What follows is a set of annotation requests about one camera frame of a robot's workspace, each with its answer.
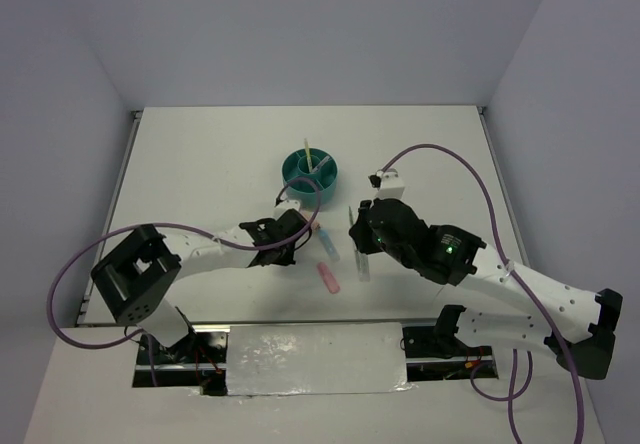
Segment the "gray wall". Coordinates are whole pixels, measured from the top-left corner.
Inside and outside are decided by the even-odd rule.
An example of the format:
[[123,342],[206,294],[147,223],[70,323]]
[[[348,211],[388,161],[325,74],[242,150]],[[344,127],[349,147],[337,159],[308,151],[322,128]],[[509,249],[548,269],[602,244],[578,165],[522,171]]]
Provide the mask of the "gray wall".
[[540,0],[69,0],[129,105],[483,103]]
[[[0,441],[14,444],[54,341],[48,284],[100,233],[129,119],[59,0],[0,0],[0,22]],[[83,264],[60,293],[67,325],[87,282]]]
[[639,96],[640,0],[544,0],[488,115],[533,264],[625,297],[610,375],[589,385],[610,444],[638,430]]

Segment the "white table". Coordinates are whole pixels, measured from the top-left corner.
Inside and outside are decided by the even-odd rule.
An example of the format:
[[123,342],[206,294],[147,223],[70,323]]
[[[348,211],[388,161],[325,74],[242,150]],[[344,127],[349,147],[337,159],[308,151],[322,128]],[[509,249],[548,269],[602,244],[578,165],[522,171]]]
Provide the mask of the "white table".
[[[367,176],[410,145],[437,143],[468,159],[485,180],[505,249],[520,260],[473,106],[145,109],[110,230],[169,221],[215,231],[269,217],[282,187],[282,161],[302,147],[304,137],[329,152],[339,168],[335,196],[320,221],[342,256],[331,265],[342,290],[331,295],[319,279],[314,266],[328,257],[312,239],[297,254],[296,266],[224,269],[174,285],[167,297],[193,322],[420,319],[437,317],[444,304],[453,303],[517,312],[473,292],[427,282],[385,255],[370,257],[371,282],[361,283],[347,235],[347,207],[357,209],[373,196]],[[395,167],[407,185],[404,200],[428,224],[455,224],[493,243],[482,193],[457,161],[420,150]],[[93,292],[84,323],[112,322]]]
[[[293,267],[222,270],[172,287],[168,297],[192,320],[403,320],[436,317],[448,303],[514,312],[481,295],[429,283],[384,255],[370,259],[372,281],[358,282],[346,234],[347,206],[373,194],[367,176],[409,145],[431,142],[459,152],[478,170],[493,196],[505,249],[521,258],[482,124],[471,106],[146,109],[111,229],[174,221],[221,230],[269,216],[281,187],[282,160],[301,147],[304,137],[330,152],[340,169],[334,200],[320,219],[342,256],[333,266],[342,290],[330,295],[318,279],[313,266],[327,257],[312,241]],[[396,167],[408,186],[405,200],[420,217],[456,224],[493,243],[482,194],[456,161],[436,151],[417,151]],[[112,322],[93,292],[85,324]],[[122,329],[68,332],[104,342],[121,336]],[[494,351],[501,379],[480,385],[504,395],[510,351]],[[207,398],[193,389],[131,388],[135,352],[133,344],[91,352],[58,341],[25,442],[512,442],[506,406],[485,401],[468,381],[424,382],[377,395]],[[583,390],[584,442],[602,444],[586,386]],[[552,359],[537,358],[531,388],[516,404],[524,441],[572,442],[574,409],[568,373]]]

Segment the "pink marker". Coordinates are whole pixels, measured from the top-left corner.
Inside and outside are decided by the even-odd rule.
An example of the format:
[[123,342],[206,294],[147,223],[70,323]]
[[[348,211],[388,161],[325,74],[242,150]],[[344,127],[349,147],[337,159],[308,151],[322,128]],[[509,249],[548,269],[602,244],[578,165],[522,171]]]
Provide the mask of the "pink marker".
[[324,285],[327,286],[327,289],[329,289],[329,292],[331,294],[340,292],[340,284],[338,284],[338,281],[336,281],[336,278],[329,269],[329,266],[327,266],[324,262],[319,262],[316,267],[318,268],[318,273],[320,274]]

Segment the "teal cup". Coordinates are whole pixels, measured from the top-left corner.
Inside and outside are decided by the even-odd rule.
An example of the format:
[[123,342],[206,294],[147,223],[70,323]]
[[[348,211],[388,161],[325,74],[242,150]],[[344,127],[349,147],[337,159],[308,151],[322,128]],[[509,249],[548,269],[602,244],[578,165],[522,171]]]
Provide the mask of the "teal cup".
[[[311,148],[311,164],[315,168],[327,154],[320,149]],[[336,182],[338,178],[338,166],[336,161],[331,158],[329,162],[324,164],[318,171],[309,172],[309,164],[307,162],[307,154],[304,149],[297,150],[289,154],[282,163],[282,181],[286,184],[296,177],[306,177],[311,179],[318,189],[320,189],[321,205],[326,204],[333,197],[336,190]],[[306,182],[295,182],[287,188],[287,195],[291,199],[297,199],[302,206],[307,209],[316,207],[316,196],[313,188]]]

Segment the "teal bowl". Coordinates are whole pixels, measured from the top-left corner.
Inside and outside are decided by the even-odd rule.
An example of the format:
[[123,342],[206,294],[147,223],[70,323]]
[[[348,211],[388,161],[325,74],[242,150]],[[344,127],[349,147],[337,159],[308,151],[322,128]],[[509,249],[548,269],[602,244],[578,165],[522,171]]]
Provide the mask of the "teal bowl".
[[[323,150],[311,148],[311,162],[313,166],[329,154]],[[289,156],[282,163],[282,181],[286,184],[296,177],[306,177],[316,183],[320,189],[320,202],[326,204],[333,197],[336,190],[336,182],[338,181],[338,166],[336,161],[331,158],[319,171],[310,173],[307,163],[307,155],[304,149],[299,149]],[[316,207],[316,195],[313,188],[306,182],[295,182],[287,188],[287,195],[291,199],[297,199],[302,206],[307,209]]]

